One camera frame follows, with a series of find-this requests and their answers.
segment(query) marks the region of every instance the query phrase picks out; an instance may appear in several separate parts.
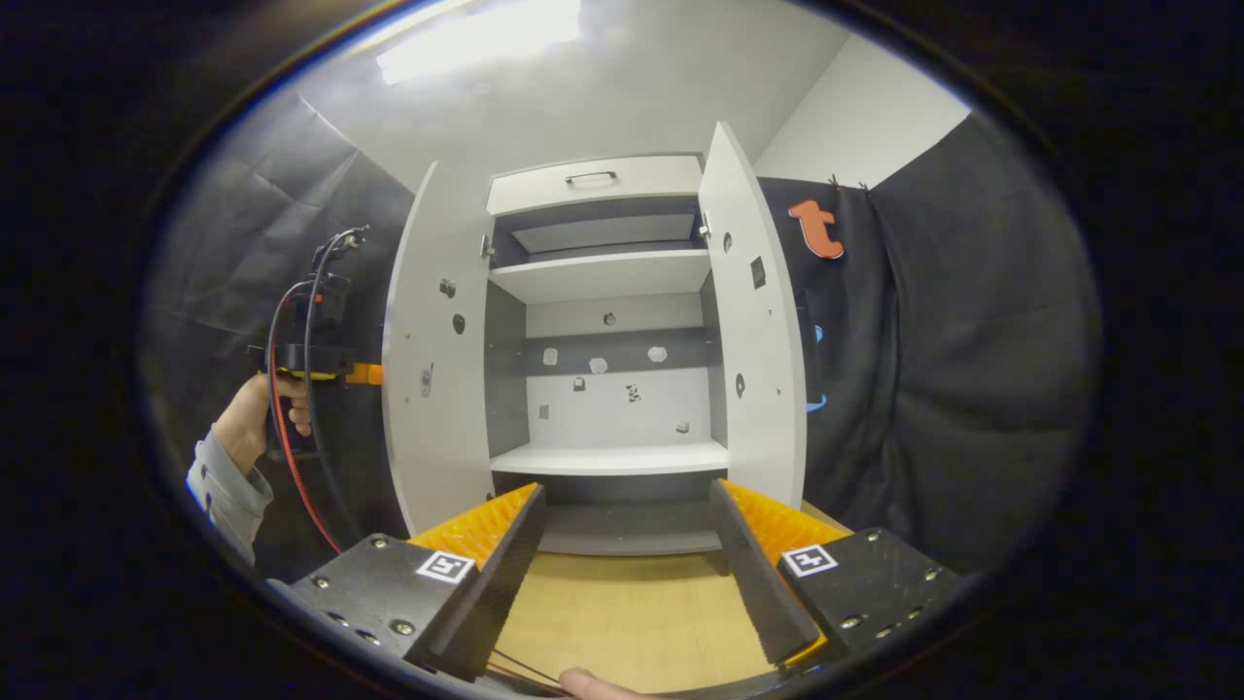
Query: gray sleeve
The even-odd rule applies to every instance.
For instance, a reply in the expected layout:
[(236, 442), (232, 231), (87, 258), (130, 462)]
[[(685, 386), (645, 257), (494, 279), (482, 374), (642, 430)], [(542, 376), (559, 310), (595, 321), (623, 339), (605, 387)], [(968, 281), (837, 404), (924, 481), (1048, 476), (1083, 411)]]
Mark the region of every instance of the gray sleeve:
[(255, 533), (264, 522), (264, 509), (272, 502), (272, 487), (258, 469), (250, 476), (229, 459), (216, 440), (215, 425), (194, 446), (194, 464), (185, 486), (208, 515), (208, 521), (251, 566), (255, 566)]

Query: black curtain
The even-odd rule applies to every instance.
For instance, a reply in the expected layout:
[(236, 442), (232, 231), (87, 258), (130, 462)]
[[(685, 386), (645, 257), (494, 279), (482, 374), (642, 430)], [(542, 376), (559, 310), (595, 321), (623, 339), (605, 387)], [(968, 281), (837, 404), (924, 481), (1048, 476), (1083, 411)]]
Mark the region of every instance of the black curtain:
[[(358, 362), (381, 362), (389, 274), (414, 195), (296, 94), (277, 96), (216, 144), (170, 215), (146, 290), (139, 346), (169, 479), (180, 481), (195, 441), (256, 367), (248, 344), (266, 342), (281, 293), (311, 271), (333, 234), (368, 224), (367, 242), (330, 271), (353, 281), (341, 337)], [(363, 533), (403, 537), (389, 485), (377, 387), (316, 384), (323, 440)], [(333, 553), (307, 516), (284, 464), (260, 458), (275, 502), (255, 542), (256, 569), (292, 581)], [(312, 502), (338, 538), (317, 463), (300, 464)], [(352, 542), (338, 542), (342, 547)]]
[[(761, 187), (825, 331), (805, 497), (953, 569), (998, 563), (1057, 501), (1096, 389), (1100, 312), (1061, 198), (977, 113), (871, 191)], [(802, 199), (835, 214), (843, 257), (807, 250), (786, 214)]]

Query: drawer handle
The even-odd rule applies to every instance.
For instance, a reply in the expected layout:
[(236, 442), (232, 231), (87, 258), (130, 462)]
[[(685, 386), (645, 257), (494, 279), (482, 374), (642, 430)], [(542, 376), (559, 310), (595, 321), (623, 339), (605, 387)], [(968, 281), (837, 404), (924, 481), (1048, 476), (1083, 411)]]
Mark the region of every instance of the drawer handle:
[(576, 177), (588, 177), (588, 175), (593, 175), (593, 174), (607, 174), (607, 175), (610, 175), (610, 179), (617, 179), (618, 178), (618, 174), (616, 172), (613, 172), (613, 170), (600, 170), (600, 172), (595, 172), (595, 173), (578, 173), (578, 174), (575, 174), (575, 175), (566, 175), (566, 184), (575, 184), (575, 178)]

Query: white shelf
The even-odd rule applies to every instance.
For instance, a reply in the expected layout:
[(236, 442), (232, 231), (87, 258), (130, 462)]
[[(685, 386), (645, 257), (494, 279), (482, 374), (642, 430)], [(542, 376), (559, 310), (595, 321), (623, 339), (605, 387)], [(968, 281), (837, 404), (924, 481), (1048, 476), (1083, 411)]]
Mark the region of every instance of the white shelf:
[(699, 292), (707, 249), (586, 255), (499, 267), (488, 277), (524, 303)]
[(602, 448), (515, 448), (493, 458), (493, 471), (560, 476), (642, 476), (724, 470), (729, 453), (718, 443)]

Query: human hand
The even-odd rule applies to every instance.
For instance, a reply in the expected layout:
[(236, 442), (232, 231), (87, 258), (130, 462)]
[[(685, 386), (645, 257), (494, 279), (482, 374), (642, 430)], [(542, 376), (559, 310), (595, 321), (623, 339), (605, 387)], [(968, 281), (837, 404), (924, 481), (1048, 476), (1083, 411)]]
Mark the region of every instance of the human hand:
[(578, 668), (561, 671), (557, 683), (578, 700), (657, 700), (652, 695), (639, 695), (631, 689), (601, 680), (592, 675), (592, 671)]
[[(243, 476), (250, 476), (255, 460), (267, 449), (265, 421), (269, 413), (270, 387), (271, 380), (266, 374), (250, 378), (234, 395), (229, 408), (216, 419), (216, 440)], [(306, 385), (287, 377), (277, 377), (276, 395), (291, 400), (290, 421), (294, 423), (294, 430), (302, 436), (311, 435)]]

